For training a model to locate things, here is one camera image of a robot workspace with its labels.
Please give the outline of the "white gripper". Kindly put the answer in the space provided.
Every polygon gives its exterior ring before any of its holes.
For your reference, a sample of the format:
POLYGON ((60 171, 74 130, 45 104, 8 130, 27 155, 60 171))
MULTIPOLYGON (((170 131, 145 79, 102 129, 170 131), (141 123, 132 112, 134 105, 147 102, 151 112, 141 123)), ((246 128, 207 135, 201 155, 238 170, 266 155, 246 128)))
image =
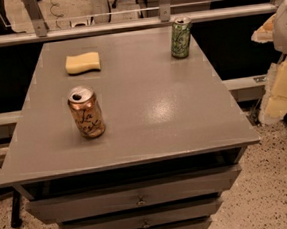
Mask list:
MULTIPOLYGON (((257 43, 274 41, 277 51, 287 54, 287 0, 253 32, 251 40, 257 43)), ((287 114, 287 57, 279 64, 272 63, 267 73, 265 94, 260 105, 258 119, 270 125, 281 121, 287 114)))

